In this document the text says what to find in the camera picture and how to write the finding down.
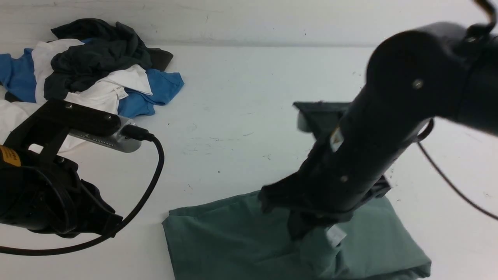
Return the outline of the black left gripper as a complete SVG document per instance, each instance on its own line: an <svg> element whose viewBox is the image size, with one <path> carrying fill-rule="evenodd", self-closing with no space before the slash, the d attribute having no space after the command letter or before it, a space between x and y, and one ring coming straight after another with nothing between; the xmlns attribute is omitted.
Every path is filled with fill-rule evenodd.
<svg viewBox="0 0 498 280"><path fill-rule="evenodd" d="M0 222L37 234L74 238L114 230L122 216L98 188L80 179L78 165L56 156L39 161L30 150L1 147Z"/></svg>

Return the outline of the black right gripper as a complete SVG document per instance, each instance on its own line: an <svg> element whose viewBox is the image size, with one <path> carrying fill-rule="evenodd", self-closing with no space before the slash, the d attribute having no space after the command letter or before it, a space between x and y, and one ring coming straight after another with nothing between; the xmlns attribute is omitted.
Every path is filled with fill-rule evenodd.
<svg viewBox="0 0 498 280"><path fill-rule="evenodd" d="M288 233L301 240L316 228L350 221L351 211L428 122L425 109L391 103L361 90L336 128L316 139L299 170L259 193L265 213L290 209Z"/></svg>

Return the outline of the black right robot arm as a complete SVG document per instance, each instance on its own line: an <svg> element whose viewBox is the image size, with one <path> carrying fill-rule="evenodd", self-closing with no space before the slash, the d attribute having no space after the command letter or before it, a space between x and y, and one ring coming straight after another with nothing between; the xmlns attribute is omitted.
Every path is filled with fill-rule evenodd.
<svg viewBox="0 0 498 280"><path fill-rule="evenodd" d="M297 172L263 186L263 213L290 211L288 232L350 221L390 189L384 173L436 117L497 135L497 36L435 23L398 33L373 52L351 102L295 102L298 128L315 143Z"/></svg>

